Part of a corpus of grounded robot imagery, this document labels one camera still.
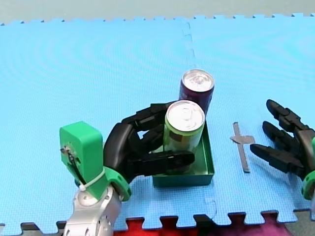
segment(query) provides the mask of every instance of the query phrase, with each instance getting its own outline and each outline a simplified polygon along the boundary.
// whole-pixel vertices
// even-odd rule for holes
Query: gray floor
[[[34,19],[49,21],[63,18],[133,19],[142,16],[192,17],[194,15],[271,16],[274,13],[291,15],[315,13],[315,0],[0,0],[0,23]],[[299,221],[287,224],[294,236],[315,236],[315,222],[308,212],[297,213]]]

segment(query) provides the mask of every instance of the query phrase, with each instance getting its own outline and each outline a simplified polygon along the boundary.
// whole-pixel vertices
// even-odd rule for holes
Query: dark purple can
[[[179,100],[193,101],[207,114],[214,88],[212,75],[199,69],[189,70],[182,77]]]

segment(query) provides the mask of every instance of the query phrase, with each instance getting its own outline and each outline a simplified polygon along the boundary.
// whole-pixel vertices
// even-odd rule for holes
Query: aluminum can
[[[204,124],[205,114],[197,103],[188,100],[174,102],[165,115],[164,151],[186,150],[195,153]],[[186,172],[189,168],[187,166],[176,172]]]
[[[207,115],[214,88],[212,75],[199,69],[189,70],[182,77],[179,100],[197,103]]]

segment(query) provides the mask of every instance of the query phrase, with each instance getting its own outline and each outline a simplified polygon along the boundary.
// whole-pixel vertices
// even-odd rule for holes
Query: can lid
[[[199,69],[187,71],[182,81],[188,89],[196,92],[209,91],[215,85],[213,76]]]
[[[170,105],[166,117],[169,124],[179,131],[197,130],[205,122],[201,107],[188,100],[180,100]]]

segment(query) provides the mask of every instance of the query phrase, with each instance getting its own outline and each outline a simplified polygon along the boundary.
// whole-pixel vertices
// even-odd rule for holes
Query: green tray
[[[155,187],[183,187],[208,185],[214,175],[214,167],[211,156],[208,127],[205,123],[200,143],[195,153],[195,161],[189,172],[182,175],[155,175],[153,185]]]

